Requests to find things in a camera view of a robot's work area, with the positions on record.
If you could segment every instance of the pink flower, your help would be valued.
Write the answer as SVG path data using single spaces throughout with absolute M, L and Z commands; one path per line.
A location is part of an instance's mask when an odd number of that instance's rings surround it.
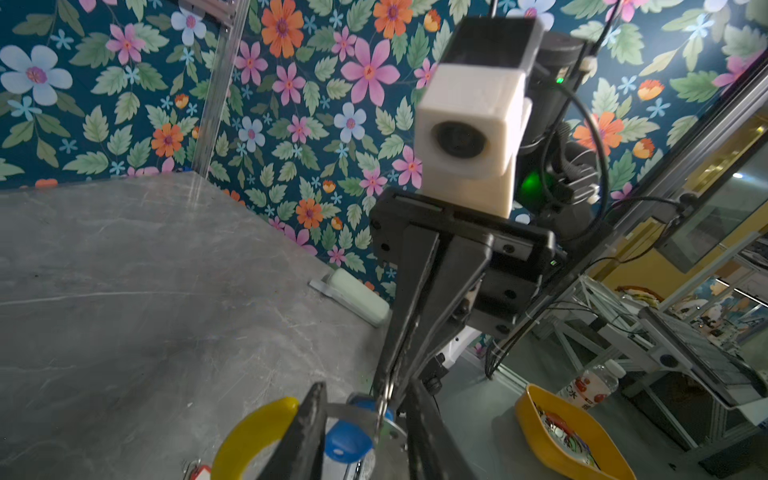
M 627 195 L 632 191 L 632 184 L 627 182 L 621 190 L 611 192 L 611 198 L 614 200 L 623 200 L 627 198 Z
M 337 266 L 341 266 L 342 262 L 346 262 L 346 257 L 344 256 L 344 249 L 342 248 L 339 250 L 339 248 L 334 245 L 333 250 L 329 250 L 328 255 L 331 257 L 331 260 L 329 263 L 335 263 Z
M 306 126 L 306 117 L 301 117 L 301 120 L 299 120 L 299 118 L 294 115 L 292 120 L 293 123 L 288 125 L 288 131 L 293 134 L 290 140 L 293 143 L 301 141 L 301 143 L 305 144 L 306 136 L 312 133 L 310 128 Z
M 728 90 L 728 88 L 730 88 L 730 86 L 736 80 L 738 80 L 739 77 L 745 71 L 747 71 L 747 69 L 749 69 L 750 65 L 754 63 L 755 60 L 757 60 L 762 53 L 763 53 L 762 50 L 758 51 L 756 54 L 748 58 L 728 57 L 726 67 L 728 68 L 728 71 L 730 73 L 717 75 L 717 77 L 714 80 L 712 80 L 712 85 L 714 85 L 715 87 L 727 87 L 725 90 Z
M 400 185 L 407 185 L 408 180 L 414 187 L 422 187 L 422 161 L 413 155 L 413 149 L 406 145 L 402 148 L 402 156 L 405 160 L 398 158 L 392 162 L 392 167 L 398 172 L 402 172 L 397 180 Z
M 123 35 L 123 31 L 120 30 L 120 27 L 114 24 L 109 25 L 109 31 L 112 32 L 114 40 L 107 42 L 107 50 L 120 52 L 118 54 L 120 65 L 128 63 L 129 55 L 134 61 L 141 61 L 141 53 L 139 51 L 147 46 L 147 42 L 140 38 L 136 38 L 136 28 L 133 24 L 125 25 L 125 35 Z
M 373 49 L 371 58 L 371 49 L 368 42 L 358 38 L 355 42 L 355 57 L 360 62 L 347 62 L 341 67 L 341 73 L 347 80 L 359 80 L 352 87 L 352 103 L 356 104 L 366 97 L 369 88 L 371 91 L 371 101 L 374 105 L 382 106 L 384 103 L 384 88 L 382 83 L 391 85 L 400 78 L 400 72 L 394 65 L 384 65 L 382 63 L 389 58 L 389 40 L 381 40 L 376 48 Z
M 429 60 L 427 58 L 424 59 L 424 62 L 422 63 L 421 68 L 417 68 L 413 74 L 416 78 L 419 79 L 419 81 L 416 82 L 416 88 L 424 88 L 429 86 L 429 82 L 432 81 L 432 77 L 435 76 L 435 71 L 437 70 L 437 62 L 430 67 L 429 66 Z
M 634 17 L 634 10 L 641 5 L 647 4 L 648 1 L 649 0 L 624 0 L 624 5 L 622 5 L 621 7 L 621 19 L 624 20 L 625 22 L 631 22 L 632 17 Z M 618 0 L 603 0 L 603 2 L 605 2 L 608 5 L 613 5 L 616 2 L 618 2 Z M 616 7 L 608 9 L 608 14 L 605 17 L 606 19 L 610 18 L 611 15 L 613 15 L 614 8 Z
M 376 167 L 374 171 L 370 171 L 370 170 L 362 171 L 362 175 L 366 179 L 360 181 L 360 187 L 367 189 L 367 193 L 369 197 L 373 195 L 373 192 L 376 192 L 376 195 L 381 195 L 382 192 L 384 191 L 384 189 L 382 188 L 382 185 L 386 183 L 386 178 L 380 177 L 379 176 L 380 173 L 381 171 L 379 167 Z
M 271 225 L 272 227 L 275 227 L 275 228 L 277 228 L 277 229 L 278 229 L 278 230 L 280 230 L 281 232 L 283 231 L 283 228 L 285 228 L 285 227 L 286 227 L 286 224 L 284 224 L 283 222 L 281 222 L 281 221 L 280 221 L 280 217 L 278 217 L 277 215 L 275 215 L 275 217 L 274 217 L 274 218 L 270 218 L 270 225 Z
M 102 2 L 106 3 L 107 5 L 117 5 L 118 0 L 101 0 Z M 94 11 L 94 8 L 96 8 L 96 0 L 80 0 L 80 6 L 88 13 L 91 13 Z
M 272 89 L 277 93 L 283 92 L 283 94 L 280 95 L 280 101 L 283 102 L 283 105 L 288 105 L 288 97 L 293 100 L 293 103 L 300 104 L 301 94 L 299 93 L 299 90 L 304 88 L 306 80 L 296 76 L 296 62 L 292 62 L 288 65 L 288 72 L 286 72 L 284 67 L 278 66 L 277 77 L 279 80 L 275 81 L 272 85 Z
M 173 158 L 166 158 L 165 162 L 163 162 L 163 165 L 160 170 L 157 169 L 157 167 L 144 167 L 144 168 L 136 168 L 128 167 L 128 176 L 129 177 L 149 177 L 152 175 L 158 175 L 158 174 L 167 174 L 169 172 L 174 171 L 174 159 Z
M 235 58 L 235 67 L 243 71 L 240 76 L 243 85 L 247 84 L 251 78 L 255 85 L 261 85 L 261 74 L 259 71 L 266 70 L 266 60 L 259 58 L 259 55 L 261 55 L 261 44 L 258 41 L 255 41 L 253 45 L 250 46 L 250 51 L 248 51 L 248 44 L 241 41 L 240 53 L 242 53 L 243 56 L 240 57 L 238 55 Z
M 317 255 L 317 249 L 313 247 L 312 245 L 305 245 L 308 241 L 310 241 L 310 231 L 306 228 L 301 230 L 298 235 L 296 235 L 296 231 L 291 227 L 290 225 L 286 225 L 283 227 L 283 233 L 286 234 L 286 237 L 290 238 L 292 242 L 294 242 L 299 247 L 302 247 L 307 252 L 311 253 L 312 255 Z
M 333 39 L 336 40 L 336 45 L 331 47 L 331 51 L 339 54 L 339 60 L 345 61 L 347 55 L 350 57 L 355 55 L 352 45 L 357 41 L 357 35 L 350 35 L 349 27 L 344 27 L 341 33 L 333 32 Z

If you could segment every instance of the plastic bottle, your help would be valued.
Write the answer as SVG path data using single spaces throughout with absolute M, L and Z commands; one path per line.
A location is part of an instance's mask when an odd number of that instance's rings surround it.
M 615 392 L 619 388 L 619 379 L 625 375 L 627 373 L 621 365 L 615 360 L 608 360 L 605 365 L 596 365 L 573 379 L 558 392 L 558 396 L 572 405 L 589 410 Z

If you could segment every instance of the small blue flower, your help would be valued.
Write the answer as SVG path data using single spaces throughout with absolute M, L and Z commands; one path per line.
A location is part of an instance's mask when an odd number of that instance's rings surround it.
M 18 103 L 16 100 L 8 100 L 8 104 L 13 107 L 11 112 L 12 117 L 25 116 L 27 121 L 32 121 L 32 114 L 41 114 L 43 110 L 37 107 L 32 107 L 32 97 L 26 96 L 22 98 L 22 102 Z
M 61 50 L 62 48 L 71 50 L 72 47 L 69 44 L 74 42 L 74 38 L 68 37 L 64 30 L 61 28 L 58 29 L 58 35 L 51 35 L 51 40 L 56 42 L 57 50 Z
M 349 153 L 349 147 L 346 146 L 346 144 L 339 145 L 339 148 L 334 150 L 337 154 L 339 154 L 339 160 L 342 158 L 346 158 L 347 154 Z
M 306 28 L 307 33 L 310 35 L 312 34 L 313 30 L 317 30 L 317 25 L 315 24 L 315 15 L 312 15 L 311 17 L 304 15 L 304 28 Z
M 619 35 L 619 32 L 621 31 L 621 27 L 619 28 L 612 28 L 608 35 L 605 35 L 605 40 L 603 40 L 603 44 L 600 45 L 601 47 L 604 47 L 605 45 L 616 45 L 616 37 Z
M 504 13 L 507 13 L 510 8 L 515 7 L 515 0 L 499 0 L 498 6 L 504 9 Z
M 665 115 L 664 110 L 672 106 L 672 104 L 662 104 L 661 102 L 662 102 L 661 97 L 659 97 L 656 99 L 655 105 L 652 105 L 645 109 L 646 111 L 650 112 L 649 118 L 653 118 L 657 114 L 659 115 L 659 117 L 663 117 Z
M 74 144 L 76 144 L 77 140 L 67 141 L 66 138 L 61 139 L 62 145 L 58 148 L 59 151 L 66 151 L 68 154 L 72 153 L 73 150 L 77 150 L 78 148 L 75 147 Z
M 112 162 L 112 168 L 109 169 L 109 173 L 113 175 L 121 175 L 125 171 L 125 162 Z
M 689 31 L 690 33 L 690 39 L 693 40 L 696 37 L 704 38 L 707 36 L 707 29 L 711 27 L 712 25 L 715 25 L 714 20 L 707 21 L 707 14 L 703 13 L 696 17 L 696 24 L 695 25 L 688 25 L 686 28 L 683 28 L 684 31 Z
M 185 65 L 194 63 L 194 55 L 192 54 L 192 51 L 187 47 L 184 47 L 184 53 L 181 54 L 181 59 L 179 59 L 179 61 L 182 60 L 184 60 Z
M 621 77 L 621 81 L 623 83 L 619 85 L 618 90 L 623 90 L 625 95 L 629 92 L 629 90 L 632 90 L 632 91 L 637 90 L 637 87 L 633 85 L 635 80 L 637 80 L 637 75 L 632 75 L 629 78 Z
M 344 22 L 344 14 L 339 13 L 339 11 L 334 8 L 333 15 L 331 15 L 329 20 L 334 28 L 341 28 L 341 25 Z
M 131 85 L 139 81 L 139 68 L 136 67 L 133 70 L 131 70 L 130 65 L 125 65 L 125 73 L 123 74 L 123 78 L 126 80 L 129 80 L 131 82 Z

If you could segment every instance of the yellow bowl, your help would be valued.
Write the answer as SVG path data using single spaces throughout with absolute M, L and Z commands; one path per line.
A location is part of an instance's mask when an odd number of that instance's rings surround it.
M 584 440 L 600 470 L 579 462 L 549 435 L 539 417 L 541 410 L 559 415 Z M 552 470 L 573 480 L 637 480 L 611 437 L 584 410 L 536 385 L 528 385 L 515 404 L 515 414 L 536 457 Z

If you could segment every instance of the white bottle cap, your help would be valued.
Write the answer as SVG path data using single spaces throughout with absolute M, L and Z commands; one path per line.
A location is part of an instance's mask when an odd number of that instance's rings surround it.
M 627 375 L 627 372 L 621 368 L 621 365 L 616 362 L 616 360 L 607 360 L 605 362 L 605 368 L 608 369 L 608 372 L 613 373 L 616 375 L 616 378 L 620 379 L 623 378 L 625 375 Z

